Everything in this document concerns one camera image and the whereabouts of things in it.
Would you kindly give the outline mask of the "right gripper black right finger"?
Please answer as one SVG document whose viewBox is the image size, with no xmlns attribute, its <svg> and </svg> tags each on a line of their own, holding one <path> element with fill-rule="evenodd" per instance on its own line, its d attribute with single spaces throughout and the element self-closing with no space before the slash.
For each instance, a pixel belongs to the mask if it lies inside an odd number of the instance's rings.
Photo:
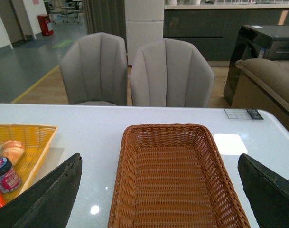
<svg viewBox="0 0 289 228">
<path fill-rule="evenodd" d="M 259 227 L 289 228 L 289 180 L 244 153 L 238 172 Z"/>
</svg>

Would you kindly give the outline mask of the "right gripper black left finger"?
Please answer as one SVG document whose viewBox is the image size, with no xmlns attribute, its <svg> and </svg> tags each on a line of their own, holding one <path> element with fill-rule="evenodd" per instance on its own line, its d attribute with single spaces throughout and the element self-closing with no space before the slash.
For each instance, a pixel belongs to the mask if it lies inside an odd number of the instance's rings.
<svg viewBox="0 0 289 228">
<path fill-rule="evenodd" d="M 75 153 L 0 209 L 0 228 L 65 228 L 79 190 L 82 157 Z"/>
</svg>

